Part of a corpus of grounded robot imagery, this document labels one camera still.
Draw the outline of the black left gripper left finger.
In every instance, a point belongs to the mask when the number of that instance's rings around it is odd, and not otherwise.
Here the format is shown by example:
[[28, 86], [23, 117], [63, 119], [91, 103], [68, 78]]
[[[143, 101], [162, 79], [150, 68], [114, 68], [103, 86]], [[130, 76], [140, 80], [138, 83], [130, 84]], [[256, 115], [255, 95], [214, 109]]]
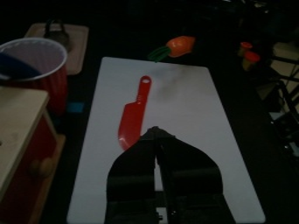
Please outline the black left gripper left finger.
[[116, 158], [107, 175], [106, 224], [158, 224], [154, 126]]

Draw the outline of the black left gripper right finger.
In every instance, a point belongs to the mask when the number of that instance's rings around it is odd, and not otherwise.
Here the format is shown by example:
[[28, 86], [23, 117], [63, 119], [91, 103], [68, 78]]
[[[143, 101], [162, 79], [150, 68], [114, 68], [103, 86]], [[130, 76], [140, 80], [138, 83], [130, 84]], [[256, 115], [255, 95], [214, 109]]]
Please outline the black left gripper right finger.
[[162, 129], [155, 134], [155, 152], [168, 224], [236, 224], [220, 168], [210, 156]]

